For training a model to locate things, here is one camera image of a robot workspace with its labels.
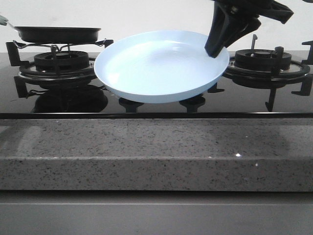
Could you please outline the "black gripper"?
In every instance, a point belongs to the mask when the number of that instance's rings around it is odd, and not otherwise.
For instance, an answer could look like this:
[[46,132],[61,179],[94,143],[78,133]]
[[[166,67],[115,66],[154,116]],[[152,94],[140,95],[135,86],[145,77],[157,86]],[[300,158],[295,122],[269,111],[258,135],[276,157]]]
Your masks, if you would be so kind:
[[[257,30],[264,16],[285,24],[293,15],[287,6],[275,0],[215,0],[210,33],[204,46],[207,54],[216,58],[224,47],[229,47],[245,35]],[[240,18],[252,18],[237,21]]]

